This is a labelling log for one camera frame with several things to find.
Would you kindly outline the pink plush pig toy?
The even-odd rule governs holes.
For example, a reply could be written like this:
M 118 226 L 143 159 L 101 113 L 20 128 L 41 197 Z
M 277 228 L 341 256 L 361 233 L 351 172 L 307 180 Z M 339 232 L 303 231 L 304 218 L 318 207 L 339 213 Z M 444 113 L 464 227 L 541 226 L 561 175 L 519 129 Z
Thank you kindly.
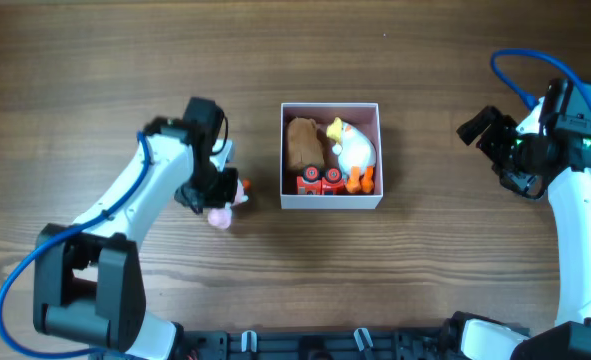
M 226 203 L 223 208 L 211 209 L 207 216 L 208 223 L 215 228 L 227 230 L 233 219 L 232 208 L 249 200 L 247 192 L 250 186 L 251 183 L 248 179 L 239 180 L 233 201 Z

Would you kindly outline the red toy fire truck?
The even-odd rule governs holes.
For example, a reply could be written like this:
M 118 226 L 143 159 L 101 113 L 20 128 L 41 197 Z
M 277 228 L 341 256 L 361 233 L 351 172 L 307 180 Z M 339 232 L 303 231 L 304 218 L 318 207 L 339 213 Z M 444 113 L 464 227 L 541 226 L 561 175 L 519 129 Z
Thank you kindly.
M 338 168 L 321 169 L 314 165 L 304 168 L 297 177 L 298 195 L 338 195 L 345 190 L 345 178 Z

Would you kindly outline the brown plush bear toy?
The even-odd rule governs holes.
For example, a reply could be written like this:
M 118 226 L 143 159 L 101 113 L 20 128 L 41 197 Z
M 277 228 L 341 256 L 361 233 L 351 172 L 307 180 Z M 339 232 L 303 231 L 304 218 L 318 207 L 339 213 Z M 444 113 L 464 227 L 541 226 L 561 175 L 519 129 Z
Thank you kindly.
M 286 168 L 291 172 L 302 171 L 313 165 L 324 167 L 322 143 L 317 136 L 317 124 L 313 119 L 296 117 L 286 127 Z

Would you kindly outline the white plush duck toy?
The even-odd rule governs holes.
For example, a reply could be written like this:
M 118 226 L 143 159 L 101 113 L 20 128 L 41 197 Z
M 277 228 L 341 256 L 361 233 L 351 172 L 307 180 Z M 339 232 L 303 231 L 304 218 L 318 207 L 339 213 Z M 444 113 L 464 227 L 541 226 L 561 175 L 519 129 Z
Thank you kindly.
M 326 128 L 326 136 L 333 142 L 331 151 L 337 156 L 346 191 L 350 194 L 371 193 L 375 188 L 377 162 L 376 149 L 371 140 L 339 117 Z

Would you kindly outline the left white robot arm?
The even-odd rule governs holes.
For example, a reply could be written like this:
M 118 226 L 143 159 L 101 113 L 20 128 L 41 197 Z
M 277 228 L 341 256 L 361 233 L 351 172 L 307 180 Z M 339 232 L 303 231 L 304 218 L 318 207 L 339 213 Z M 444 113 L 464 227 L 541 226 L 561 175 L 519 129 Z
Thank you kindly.
M 180 118 L 156 117 L 136 155 L 72 225 L 48 224 L 36 246 L 33 324 L 37 332 L 142 359 L 194 359 L 181 325 L 147 309 L 141 244 L 170 200 L 216 226 L 231 222 L 245 195 L 227 167 L 232 142 L 224 111 L 193 97 Z

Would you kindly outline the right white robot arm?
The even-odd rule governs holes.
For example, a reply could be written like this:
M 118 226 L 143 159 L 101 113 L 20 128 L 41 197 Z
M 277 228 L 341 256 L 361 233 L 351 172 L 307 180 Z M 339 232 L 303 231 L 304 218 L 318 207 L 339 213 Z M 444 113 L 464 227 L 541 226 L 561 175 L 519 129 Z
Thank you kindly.
M 533 337 L 463 313 L 444 325 L 441 345 L 467 359 L 591 359 L 591 113 L 567 79 L 550 82 L 522 121 L 487 106 L 457 134 L 492 162 L 500 184 L 546 196 L 558 235 L 560 292 L 553 328 Z

